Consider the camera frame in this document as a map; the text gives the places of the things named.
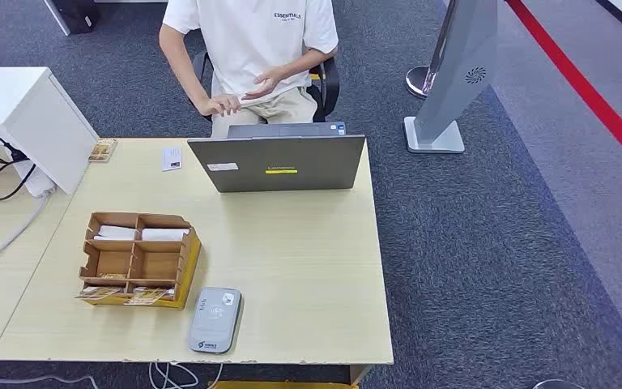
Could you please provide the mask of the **person's right hand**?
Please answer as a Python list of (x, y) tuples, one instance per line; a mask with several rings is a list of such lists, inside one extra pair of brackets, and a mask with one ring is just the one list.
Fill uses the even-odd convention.
[(204, 117), (213, 115), (224, 117), (236, 113), (240, 109), (241, 103), (235, 95), (219, 94), (214, 97), (198, 98), (195, 107)]

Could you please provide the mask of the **person's left hand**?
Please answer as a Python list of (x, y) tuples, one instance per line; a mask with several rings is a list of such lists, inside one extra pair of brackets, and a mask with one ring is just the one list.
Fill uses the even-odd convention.
[(265, 73), (260, 74), (254, 80), (254, 84), (258, 85), (258, 88), (253, 91), (246, 92), (241, 99), (255, 100), (271, 94), (275, 90), (276, 86), (279, 84), (283, 76), (284, 72), (281, 66), (269, 69)]

